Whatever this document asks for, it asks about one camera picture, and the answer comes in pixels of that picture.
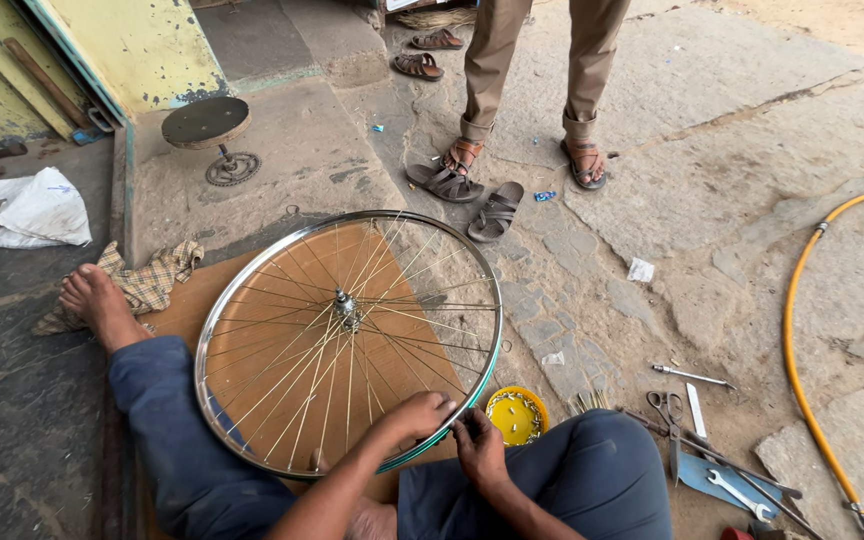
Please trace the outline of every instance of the man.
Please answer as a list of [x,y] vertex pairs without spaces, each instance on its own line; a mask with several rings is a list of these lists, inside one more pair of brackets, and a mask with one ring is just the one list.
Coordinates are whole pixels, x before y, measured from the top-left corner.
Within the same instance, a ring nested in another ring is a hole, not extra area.
[[192,356],[177,336],[153,337],[122,291],[83,264],[59,300],[110,355],[109,381],[128,416],[155,500],[155,517],[179,540],[671,539],[666,474],[648,432],[614,411],[559,424],[534,443],[505,449],[485,414],[452,425],[458,459],[399,473],[397,504],[362,496],[386,451],[432,434],[455,411],[440,392],[389,410],[308,492],[228,451],[203,420]]
[[[616,35],[630,0],[569,0],[572,46],[568,53],[568,99],[561,114],[562,150],[580,188],[605,185],[605,160],[592,141],[596,108],[616,55]],[[467,101],[462,136],[442,156],[449,169],[465,175],[493,129],[522,20],[532,0],[481,0],[472,43],[465,52]],[[548,58],[548,62],[560,62]]]

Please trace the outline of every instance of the plaid cloth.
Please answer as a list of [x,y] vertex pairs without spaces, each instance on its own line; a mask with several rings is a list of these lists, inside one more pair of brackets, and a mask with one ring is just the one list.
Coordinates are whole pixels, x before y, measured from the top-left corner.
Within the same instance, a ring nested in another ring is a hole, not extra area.
[[[176,280],[185,283],[195,265],[206,254],[206,249],[197,242],[185,240],[173,249],[160,249],[151,254],[149,264],[138,270],[126,270],[126,262],[115,248],[118,242],[105,246],[96,265],[105,271],[122,288],[132,315],[161,312],[169,307],[169,293]],[[87,326],[79,315],[56,302],[47,315],[42,317],[31,333],[48,336]]]

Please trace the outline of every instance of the khaki trousers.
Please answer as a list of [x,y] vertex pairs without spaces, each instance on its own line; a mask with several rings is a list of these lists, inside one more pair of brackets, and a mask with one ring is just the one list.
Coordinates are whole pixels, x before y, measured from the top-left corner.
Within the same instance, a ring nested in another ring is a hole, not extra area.
[[[561,125],[571,139],[589,139],[595,112],[616,55],[616,35],[630,0],[569,0],[572,46],[568,52],[568,99]],[[472,43],[465,52],[468,100],[462,136],[485,141],[493,129],[522,21],[532,0],[480,0]],[[558,58],[549,58],[557,62]]]

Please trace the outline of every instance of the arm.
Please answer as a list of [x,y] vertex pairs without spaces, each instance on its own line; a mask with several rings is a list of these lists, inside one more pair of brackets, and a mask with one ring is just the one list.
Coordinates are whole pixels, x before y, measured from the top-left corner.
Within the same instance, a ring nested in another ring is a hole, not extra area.
[[265,540],[339,540],[355,504],[386,452],[403,439],[432,435],[455,411],[445,392],[419,392],[405,399],[368,429],[325,478],[295,501]]
[[502,433],[482,410],[471,408],[452,423],[462,471],[516,533],[526,540],[582,540],[582,536],[526,497],[505,468]]

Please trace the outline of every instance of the yellow container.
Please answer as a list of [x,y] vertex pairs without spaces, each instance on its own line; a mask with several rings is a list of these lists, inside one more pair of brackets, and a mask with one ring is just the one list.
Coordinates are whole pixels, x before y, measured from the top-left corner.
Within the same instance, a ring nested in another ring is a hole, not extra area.
[[488,398],[486,416],[502,432],[506,446],[531,442],[549,429],[546,405],[519,386],[506,386]]

